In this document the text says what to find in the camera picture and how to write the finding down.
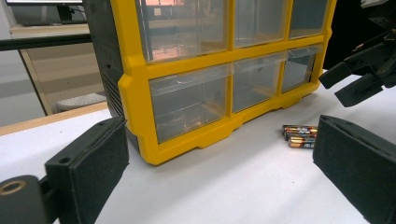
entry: white wall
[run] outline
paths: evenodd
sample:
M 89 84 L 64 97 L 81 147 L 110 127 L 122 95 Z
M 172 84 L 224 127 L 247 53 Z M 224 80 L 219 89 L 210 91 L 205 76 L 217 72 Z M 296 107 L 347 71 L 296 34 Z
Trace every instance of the white wall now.
M 4 2 L 0 0 L 0 39 L 10 39 L 12 18 Z M 0 127 L 44 116 L 20 54 L 0 51 Z

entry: transparent drawer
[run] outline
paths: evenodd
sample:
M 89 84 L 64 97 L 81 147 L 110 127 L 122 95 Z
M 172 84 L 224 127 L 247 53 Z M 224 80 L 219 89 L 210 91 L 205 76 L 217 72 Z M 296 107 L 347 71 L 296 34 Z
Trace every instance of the transparent drawer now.
M 225 116 L 228 65 L 149 82 L 159 143 Z
M 274 96 L 280 63 L 285 53 L 276 53 L 233 64 L 233 112 Z
M 285 63 L 282 92 L 297 88 L 311 79 L 312 68 L 317 53 L 322 51 L 321 45 L 300 49 L 290 49 Z
M 322 33 L 328 0 L 294 0 L 290 38 Z
M 188 58 L 227 48 L 228 1 L 136 1 L 147 62 Z
M 236 0 L 233 44 L 241 48 L 283 39 L 286 8 L 286 0 Z

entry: white tabletop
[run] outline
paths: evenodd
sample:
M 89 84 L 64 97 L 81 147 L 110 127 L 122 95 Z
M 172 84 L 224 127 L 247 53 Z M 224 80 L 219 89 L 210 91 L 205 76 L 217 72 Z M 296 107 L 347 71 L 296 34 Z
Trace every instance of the white tabletop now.
M 396 89 L 344 108 L 333 93 L 352 79 L 161 166 L 145 163 L 130 144 L 131 164 L 97 223 L 367 223 L 313 163 L 312 150 L 289 148 L 280 133 L 283 124 L 318 125 L 326 114 L 396 143 Z M 0 136 L 0 181 L 43 177 L 48 159 L 107 118 L 102 110 Z

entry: monitor screen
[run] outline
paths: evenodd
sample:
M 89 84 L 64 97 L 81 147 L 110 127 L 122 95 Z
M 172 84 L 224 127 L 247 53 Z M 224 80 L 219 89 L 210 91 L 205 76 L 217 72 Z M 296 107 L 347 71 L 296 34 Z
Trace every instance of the monitor screen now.
M 82 0 L 6 0 L 9 6 L 81 6 Z

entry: storage organizer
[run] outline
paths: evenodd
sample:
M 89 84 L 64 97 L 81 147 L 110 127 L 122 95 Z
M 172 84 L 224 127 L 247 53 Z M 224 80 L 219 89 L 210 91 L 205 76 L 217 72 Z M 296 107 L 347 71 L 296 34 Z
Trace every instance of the storage organizer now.
M 335 0 L 84 2 L 110 110 L 152 164 L 314 91 L 335 9 Z

